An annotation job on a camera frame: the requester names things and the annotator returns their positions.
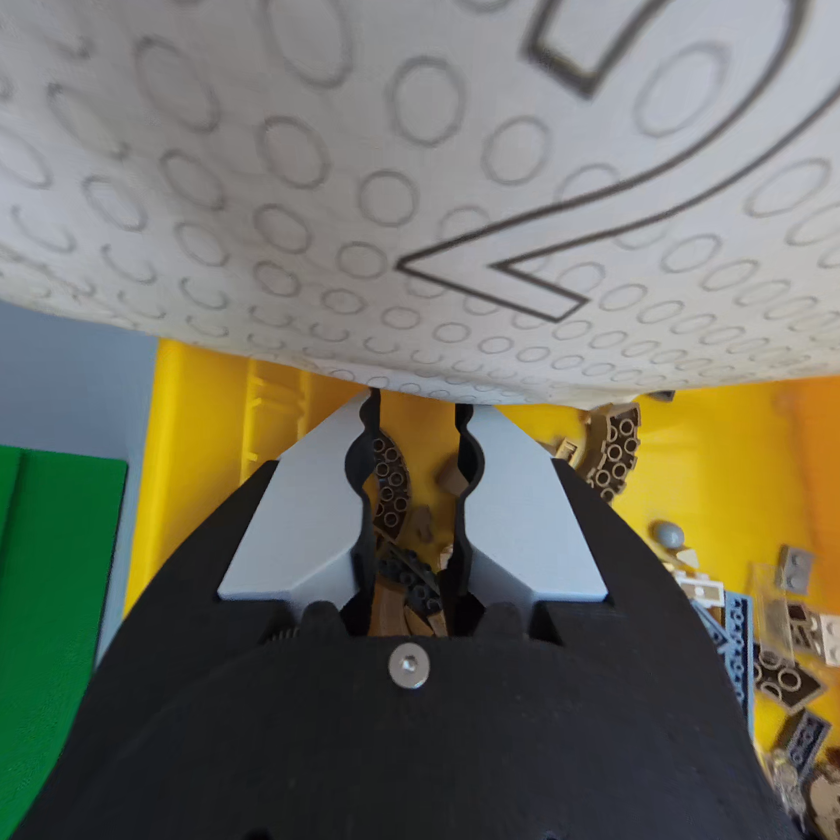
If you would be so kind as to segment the green plastic bin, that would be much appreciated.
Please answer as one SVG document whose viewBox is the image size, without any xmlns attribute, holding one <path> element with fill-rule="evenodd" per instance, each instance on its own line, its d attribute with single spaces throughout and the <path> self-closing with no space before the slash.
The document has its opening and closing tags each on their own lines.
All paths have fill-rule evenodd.
<svg viewBox="0 0 840 840">
<path fill-rule="evenodd" d="M 1 837 L 32 805 L 88 686 L 127 465 L 1 447 Z"/>
</svg>

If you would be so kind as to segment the pile of toy bricks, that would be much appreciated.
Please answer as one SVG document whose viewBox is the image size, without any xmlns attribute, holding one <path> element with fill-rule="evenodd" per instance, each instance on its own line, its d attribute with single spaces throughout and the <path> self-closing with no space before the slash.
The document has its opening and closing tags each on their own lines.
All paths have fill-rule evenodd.
<svg viewBox="0 0 840 840">
<path fill-rule="evenodd" d="M 637 462 L 639 448 L 638 429 L 641 424 L 640 409 L 635 404 L 625 407 L 609 406 L 598 409 L 591 415 L 584 447 L 584 460 L 580 471 L 587 486 L 594 488 L 604 503 L 612 504 L 624 490 L 627 475 Z M 416 636 L 445 636 L 448 634 L 445 611 L 438 593 L 435 574 L 427 564 L 418 560 L 411 551 L 401 553 L 395 541 L 405 525 L 408 505 L 411 501 L 411 480 L 403 453 L 391 436 L 384 430 L 376 433 L 373 440 L 374 474 L 378 486 L 378 501 L 374 512 L 374 530 L 377 531 L 377 550 L 383 550 L 384 559 L 380 561 L 381 581 L 375 585 L 374 604 L 371 615 L 370 635 L 409 634 Z M 770 653 L 761 654 L 756 666 L 765 667 L 764 677 L 756 677 L 759 683 L 773 675 L 789 674 L 795 670 L 793 665 L 777 662 L 772 671 Z M 804 808 L 802 786 L 804 782 L 785 781 L 785 774 L 800 761 L 800 747 L 816 749 L 816 741 L 811 734 L 795 736 L 788 749 L 789 758 L 782 760 L 773 770 L 774 784 L 779 791 L 787 791 L 788 806 L 796 811 Z M 824 838 L 838 838 L 838 797 L 836 813 L 831 811 L 835 805 L 833 795 L 838 794 L 838 768 L 826 765 L 823 770 L 808 783 L 808 797 L 814 825 Z"/>
</svg>

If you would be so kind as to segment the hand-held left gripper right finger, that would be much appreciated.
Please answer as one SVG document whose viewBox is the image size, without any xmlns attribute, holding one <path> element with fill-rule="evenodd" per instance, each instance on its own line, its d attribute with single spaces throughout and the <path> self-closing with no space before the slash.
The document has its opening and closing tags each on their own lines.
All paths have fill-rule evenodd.
<svg viewBox="0 0 840 840">
<path fill-rule="evenodd" d="M 451 581 L 458 596 L 531 611 L 600 603 L 607 588 L 554 458 L 496 407 L 457 405 L 458 469 Z"/>
</svg>

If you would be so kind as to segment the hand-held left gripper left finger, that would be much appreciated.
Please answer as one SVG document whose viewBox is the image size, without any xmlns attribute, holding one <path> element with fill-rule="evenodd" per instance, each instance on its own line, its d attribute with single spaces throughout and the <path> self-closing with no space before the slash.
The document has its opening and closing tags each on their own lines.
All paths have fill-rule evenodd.
<svg viewBox="0 0 840 840">
<path fill-rule="evenodd" d="M 220 599 L 304 611 L 372 598 L 375 536 L 364 484 L 374 472 L 380 408 L 379 390 L 360 392 L 279 456 Z"/>
</svg>

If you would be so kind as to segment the white numbered paper bag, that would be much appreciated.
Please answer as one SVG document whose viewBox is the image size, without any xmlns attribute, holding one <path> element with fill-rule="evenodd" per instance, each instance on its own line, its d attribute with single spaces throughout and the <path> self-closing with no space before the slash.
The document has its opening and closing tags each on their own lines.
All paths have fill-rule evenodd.
<svg viewBox="0 0 840 840">
<path fill-rule="evenodd" d="M 838 372 L 838 2 L 2 2 L 2 299 L 457 403 Z"/>
</svg>

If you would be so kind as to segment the yellow plastic bin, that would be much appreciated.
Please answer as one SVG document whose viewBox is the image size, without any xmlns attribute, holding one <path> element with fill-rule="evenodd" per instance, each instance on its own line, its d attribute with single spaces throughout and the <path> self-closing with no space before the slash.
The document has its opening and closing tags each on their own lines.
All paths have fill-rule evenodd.
<svg viewBox="0 0 840 840">
<path fill-rule="evenodd" d="M 348 381 L 161 341 L 123 612 L 257 467 L 361 390 Z M 838 378 L 644 397 L 642 461 L 617 511 L 675 519 L 701 570 L 750 588 L 783 542 L 818 554 L 812 593 L 838 611 Z"/>
</svg>

